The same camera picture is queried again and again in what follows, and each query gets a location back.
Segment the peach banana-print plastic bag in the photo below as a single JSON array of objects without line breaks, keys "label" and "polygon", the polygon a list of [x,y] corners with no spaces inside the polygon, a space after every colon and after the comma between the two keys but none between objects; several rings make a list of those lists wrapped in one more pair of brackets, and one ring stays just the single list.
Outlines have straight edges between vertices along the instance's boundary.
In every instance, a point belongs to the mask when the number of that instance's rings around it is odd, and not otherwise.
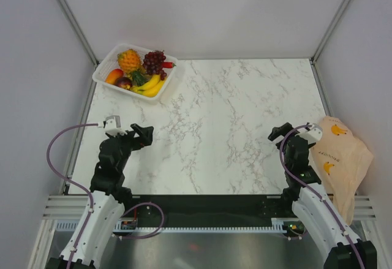
[{"label": "peach banana-print plastic bag", "polygon": [[350,225],[354,217],[355,193],[374,155],[341,120],[325,116],[319,126],[322,138],[311,148],[311,155],[326,190],[334,195],[334,206]]}]

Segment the fake dark red grapes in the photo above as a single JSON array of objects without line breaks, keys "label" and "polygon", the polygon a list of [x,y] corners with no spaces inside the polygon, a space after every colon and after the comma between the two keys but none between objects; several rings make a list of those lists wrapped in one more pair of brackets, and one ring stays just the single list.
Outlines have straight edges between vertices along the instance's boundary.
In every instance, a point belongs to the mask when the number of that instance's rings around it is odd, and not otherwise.
[{"label": "fake dark red grapes", "polygon": [[166,56],[163,51],[155,50],[145,54],[142,67],[147,75],[158,75],[164,80],[167,74],[164,72],[163,63]]}]

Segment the fake orange pineapple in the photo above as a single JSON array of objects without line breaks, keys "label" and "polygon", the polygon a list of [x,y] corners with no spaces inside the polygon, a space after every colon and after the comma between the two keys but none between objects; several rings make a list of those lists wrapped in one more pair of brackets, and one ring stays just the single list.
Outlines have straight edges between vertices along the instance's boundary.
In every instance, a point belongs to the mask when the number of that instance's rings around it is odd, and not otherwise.
[{"label": "fake orange pineapple", "polygon": [[141,59],[135,50],[129,49],[119,53],[117,62],[124,75],[130,78],[133,84],[142,86],[147,82]]}]

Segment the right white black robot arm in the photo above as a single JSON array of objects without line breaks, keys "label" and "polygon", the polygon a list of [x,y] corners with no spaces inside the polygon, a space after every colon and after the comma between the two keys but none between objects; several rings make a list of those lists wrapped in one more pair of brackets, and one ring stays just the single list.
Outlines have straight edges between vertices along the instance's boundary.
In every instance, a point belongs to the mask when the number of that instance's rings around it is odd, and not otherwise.
[{"label": "right white black robot arm", "polygon": [[345,223],[309,164],[309,150],[322,135],[322,128],[310,123],[297,127],[285,123],[272,128],[268,140],[282,137],[276,147],[288,184],[280,209],[304,224],[323,257],[324,268],[377,268],[375,246],[361,240]]}]

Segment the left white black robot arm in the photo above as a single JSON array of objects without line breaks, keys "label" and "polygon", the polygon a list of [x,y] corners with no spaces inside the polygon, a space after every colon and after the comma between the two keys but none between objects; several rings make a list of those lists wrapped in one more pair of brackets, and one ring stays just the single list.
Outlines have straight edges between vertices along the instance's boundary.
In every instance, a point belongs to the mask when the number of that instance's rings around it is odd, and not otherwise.
[{"label": "left white black robot arm", "polygon": [[49,259],[47,268],[99,268],[115,225],[134,209],[132,192],[123,186],[123,170],[133,151],[152,144],[154,128],[131,124],[124,131],[115,117],[94,126],[103,128],[107,139],[99,146],[90,187],[67,180],[86,192],[88,202],[67,246],[59,257]]}]

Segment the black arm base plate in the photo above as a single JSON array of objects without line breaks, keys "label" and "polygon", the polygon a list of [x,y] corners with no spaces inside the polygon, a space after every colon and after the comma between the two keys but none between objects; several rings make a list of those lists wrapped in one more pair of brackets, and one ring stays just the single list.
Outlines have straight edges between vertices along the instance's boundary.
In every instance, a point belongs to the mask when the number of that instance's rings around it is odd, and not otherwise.
[{"label": "black arm base plate", "polygon": [[264,227],[297,218],[283,195],[133,195],[125,208],[142,227]]}]

